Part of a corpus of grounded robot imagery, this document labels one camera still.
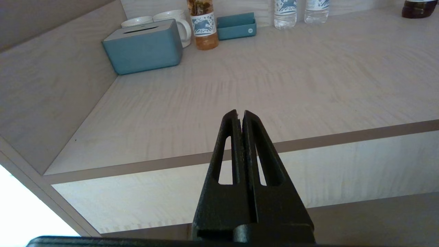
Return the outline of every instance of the white mug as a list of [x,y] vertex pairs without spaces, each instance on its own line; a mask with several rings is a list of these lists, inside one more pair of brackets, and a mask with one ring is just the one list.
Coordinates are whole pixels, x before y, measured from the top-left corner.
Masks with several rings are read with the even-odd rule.
[[120,25],[122,26],[122,28],[125,28],[125,27],[143,25],[147,23],[152,23],[152,16],[137,17],[134,19],[130,19],[128,21],[124,21]]
[[175,19],[177,21],[178,33],[180,34],[181,44],[183,48],[191,44],[192,29],[186,21],[183,10],[172,10],[154,15],[154,22]]

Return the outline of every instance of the bottle label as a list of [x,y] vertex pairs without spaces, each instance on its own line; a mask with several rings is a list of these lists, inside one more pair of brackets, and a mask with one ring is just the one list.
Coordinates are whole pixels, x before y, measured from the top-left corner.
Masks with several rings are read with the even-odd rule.
[[290,15],[297,11],[296,0],[276,0],[274,13],[277,15]]
[[307,10],[325,10],[329,8],[329,0],[307,0],[306,9]]
[[195,37],[205,37],[216,33],[215,16],[212,13],[191,16]]

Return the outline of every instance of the wooden shelf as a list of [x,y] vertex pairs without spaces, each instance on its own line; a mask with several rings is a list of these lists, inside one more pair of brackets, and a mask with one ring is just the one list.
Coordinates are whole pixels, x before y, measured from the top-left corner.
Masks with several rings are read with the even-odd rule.
[[398,6],[192,45],[178,66],[119,76],[46,175],[208,163],[232,109],[260,116],[274,143],[437,120],[438,21]]

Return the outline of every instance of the plastic water bottle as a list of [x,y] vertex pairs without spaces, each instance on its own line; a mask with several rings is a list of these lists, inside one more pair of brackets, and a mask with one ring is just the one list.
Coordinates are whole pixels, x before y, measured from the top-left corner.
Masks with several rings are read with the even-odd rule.
[[307,24],[325,23],[329,14],[329,0],[306,0],[305,22]]
[[296,0],[274,0],[274,27],[282,30],[294,27],[297,22]]

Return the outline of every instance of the teal tissue box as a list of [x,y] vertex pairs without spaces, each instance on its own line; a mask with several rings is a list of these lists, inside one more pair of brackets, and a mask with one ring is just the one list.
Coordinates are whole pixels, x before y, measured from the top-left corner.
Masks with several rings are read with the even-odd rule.
[[219,40],[256,35],[255,13],[219,17],[216,21]]
[[183,54],[174,19],[118,29],[102,44],[119,75],[178,65]]

